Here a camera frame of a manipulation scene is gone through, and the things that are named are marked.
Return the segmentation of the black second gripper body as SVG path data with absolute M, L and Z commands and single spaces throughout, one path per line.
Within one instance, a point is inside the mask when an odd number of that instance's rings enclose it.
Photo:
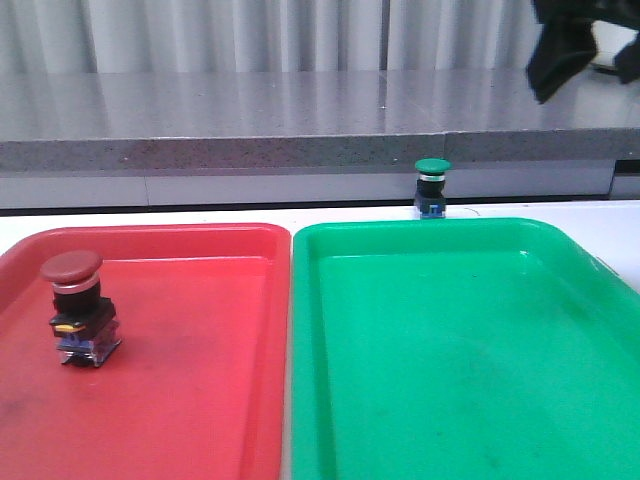
M 597 56 L 595 22 L 639 30 L 637 1 L 537 0 L 532 7 L 542 30 L 526 66 L 526 75 L 540 104 L 546 103 Z

